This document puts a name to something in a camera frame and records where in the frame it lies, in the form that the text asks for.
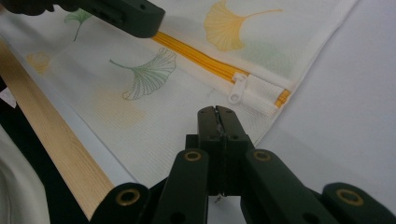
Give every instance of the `zipper pull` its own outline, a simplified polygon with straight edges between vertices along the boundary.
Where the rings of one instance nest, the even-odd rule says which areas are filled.
[[[233,81],[235,84],[233,85],[233,89],[231,90],[231,93],[228,97],[228,101],[232,105],[236,105],[239,102],[241,102],[245,86],[247,84],[247,79],[248,76],[241,74],[241,73],[235,73],[233,74]]]

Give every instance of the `clamp jaw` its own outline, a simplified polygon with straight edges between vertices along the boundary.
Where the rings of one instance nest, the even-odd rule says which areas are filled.
[[[127,183],[111,190],[91,224],[205,224],[208,195],[241,196],[248,224],[396,223],[363,190],[344,183],[322,194],[308,188],[274,153],[255,149],[235,113],[198,112],[198,134],[186,137],[170,175],[151,189]]]
[[[79,7],[124,32],[141,38],[154,36],[165,11],[147,0],[0,0],[12,13],[36,16],[59,5],[66,11]]]

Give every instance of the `zipper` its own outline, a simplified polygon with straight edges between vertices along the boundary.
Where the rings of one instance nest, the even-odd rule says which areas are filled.
[[[200,65],[212,74],[232,82],[234,85],[231,94],[229,95],[229,102],[234,105],[241,102],[248,76],[250,75],[249,72],[211,58],[201,51],[162,32],[158,32],[154,37],[152,37],[152,40],[164,45],[180,55],[183,55],[185,58]],[[274,105],[277,108],[280,108],[287,102],[289,96],[290,92],[288,90],[283,90],[274,102]]]

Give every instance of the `brass grommet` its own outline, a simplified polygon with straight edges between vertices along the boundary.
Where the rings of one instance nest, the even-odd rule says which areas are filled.
[[[344,203],[354,206],[362,206],[364,204],[363,198],[358,193],[350,189],[339,189],[335,193]]]
[[[254,158],[256,158],[259,161],[269,161],[269,160],[271,160],[271,155],[268,152],[255,151],[253,155],[254,155]]]
[[[128,206],[136,203],[140,198],[140,192],[137,189],[125,189],[117,194],[116,202],[121,206]]]
[[[201,153],[197,152],[197,151],[190,151],[187,152],[186,154],[184,154],[184,159],[186,161],[198,161],[202,158]]]

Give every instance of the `light wood surface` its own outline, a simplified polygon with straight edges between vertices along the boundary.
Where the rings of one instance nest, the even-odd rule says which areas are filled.
[[[91,218],[113,185],[2,40],[0,75],[85,215]]]

